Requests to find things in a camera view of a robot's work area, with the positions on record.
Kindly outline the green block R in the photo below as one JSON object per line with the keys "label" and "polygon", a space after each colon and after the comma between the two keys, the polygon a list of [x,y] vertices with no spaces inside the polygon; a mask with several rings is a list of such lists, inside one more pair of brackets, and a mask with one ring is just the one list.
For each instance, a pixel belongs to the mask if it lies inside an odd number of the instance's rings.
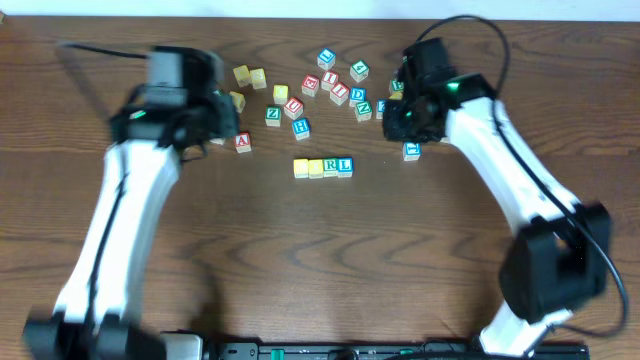
{"label": "green block R", "polygon": [[325,158],[323,160],[323,176],[325,178],[338,176],[337,158]]}

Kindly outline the yellow block C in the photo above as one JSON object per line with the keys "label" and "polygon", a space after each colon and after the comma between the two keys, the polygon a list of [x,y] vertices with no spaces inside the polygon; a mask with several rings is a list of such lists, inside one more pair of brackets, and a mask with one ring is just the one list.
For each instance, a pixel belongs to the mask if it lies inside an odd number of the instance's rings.
{"label": "yellow block C", "polygon": [[294,159],[293,172],[296,179],[307,178],[309,176],[309,160],[306,158]]}

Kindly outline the yellow block O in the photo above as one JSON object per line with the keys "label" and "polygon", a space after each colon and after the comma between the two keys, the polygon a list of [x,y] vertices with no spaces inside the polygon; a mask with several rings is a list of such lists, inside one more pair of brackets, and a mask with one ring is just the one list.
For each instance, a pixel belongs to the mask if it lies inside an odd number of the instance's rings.
{"label": "yellow block O", "polygon": [[319,179],[324,177],[324,160],[310,159],[308,161],[308,178]]}

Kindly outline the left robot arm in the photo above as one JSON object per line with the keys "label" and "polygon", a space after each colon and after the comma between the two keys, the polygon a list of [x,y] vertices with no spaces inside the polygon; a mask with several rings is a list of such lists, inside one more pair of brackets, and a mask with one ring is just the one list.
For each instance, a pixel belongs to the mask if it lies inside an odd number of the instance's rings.
{"label": "left robot arm", "polygon": [[140,325],[145,268],[164,203],[191,147],[239,133],[219,84],[223,62],[194,48],[155,46],[147,77],[110,118],[99,199],[79,259],[48,319],[23,330],[35,359],[209,359],[206,340]]}

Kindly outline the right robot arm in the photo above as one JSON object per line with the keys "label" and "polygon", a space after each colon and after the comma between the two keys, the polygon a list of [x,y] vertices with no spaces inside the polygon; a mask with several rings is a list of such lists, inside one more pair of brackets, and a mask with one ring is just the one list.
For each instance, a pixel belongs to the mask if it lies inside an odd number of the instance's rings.
{"label": "right robot arm", "polygon": [[438,38],[403,52],[398,100],[387,102],[391,141],[447,142],[475,168],[514,236],[499,271],[503,303],[478,337],[485,356],[560,356],[542,350],[548,333],[606,287],[611,218],[585,206],[537,159],[480,74],[460,75]]}

